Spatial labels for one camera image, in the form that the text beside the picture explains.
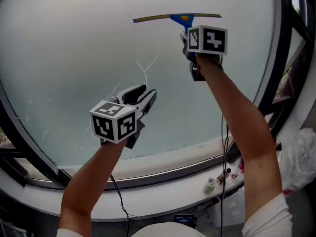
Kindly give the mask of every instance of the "window frame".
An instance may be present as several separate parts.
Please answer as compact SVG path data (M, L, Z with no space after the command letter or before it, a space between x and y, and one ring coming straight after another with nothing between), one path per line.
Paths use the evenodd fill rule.
M272 43L271 52L266 66L266 79L262 79L255 104L263 115L274 113L269 121L271 133L275 137L285 124L291 113L297 98L304 85L305 78L312 59L314 41L315 41L315 7L314 0L299 0L300 4L305 4L300 10L301 16L307 18L307 25L300 15L292 7L291 0L279 0L279 12L276 11L275 17L280 13L279 34L275 37L275 43ZM292 70L298 71L299 79L296 83L294 95L285 96L277 101L274 100L279 83L282 79L286 60L289 53L292 27L305 39L305 46L292 65ZM58 169L55 164L40 150L31 137L20 124L12 110L8 99L0 83L0 127L4 130L8 138L12 141L11 147L0 147L0 167L4 169L12 178L21 185L34 185L51 189L64 189L71 177L62 169ZM232 162L240 156L240 151L235 143L228 151L228 161ZM32 179L24 177L16 170L12 161L13 157L23 157L27 159L38 171L51 181ZM211 167L222 164L223 156L217 156L199 163L186 167L166 171L158 174L147 175L136 178L117 180L120 189L135 188L146 185L162 183L166 181L183 178ZM109 181L105 190L113 190L114 186Z

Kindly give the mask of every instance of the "forearm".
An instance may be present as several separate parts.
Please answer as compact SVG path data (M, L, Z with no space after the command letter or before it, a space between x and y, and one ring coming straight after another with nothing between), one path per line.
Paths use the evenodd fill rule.
M62 211L67 209L82 215L91 214L125 144L126 141L119 144L106 143L98 149L67 185Z
M274 152L273 139L259 110L215 65L205 65L201 71L223 113L244 161Z

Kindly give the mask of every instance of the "plastic bag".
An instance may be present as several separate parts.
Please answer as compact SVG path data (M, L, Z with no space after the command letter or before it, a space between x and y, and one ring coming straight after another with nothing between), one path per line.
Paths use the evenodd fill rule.
M280 170L283 190L297 190L316 176L316 134L312 129L299 130L288 145L283 146Z

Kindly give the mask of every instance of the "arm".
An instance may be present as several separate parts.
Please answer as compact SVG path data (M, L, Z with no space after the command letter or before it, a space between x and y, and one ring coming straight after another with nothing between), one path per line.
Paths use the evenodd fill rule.
M59 228L91 236L91 212L126 145L107 142L74 175L67 185L61 204Z
M262 114L224 71L204 55L196 54L196 58L241 151L245 165L247 220L263 205L282 193L274 141Z

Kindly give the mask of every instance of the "white sleeve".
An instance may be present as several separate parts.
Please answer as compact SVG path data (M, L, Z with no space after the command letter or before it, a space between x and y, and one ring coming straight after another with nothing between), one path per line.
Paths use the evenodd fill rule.
M74 231L60 228L57 230L57 237L83 237L83 236Z
M288 212L283 193L261 207L242 229L244 237L291 237L292 215Z

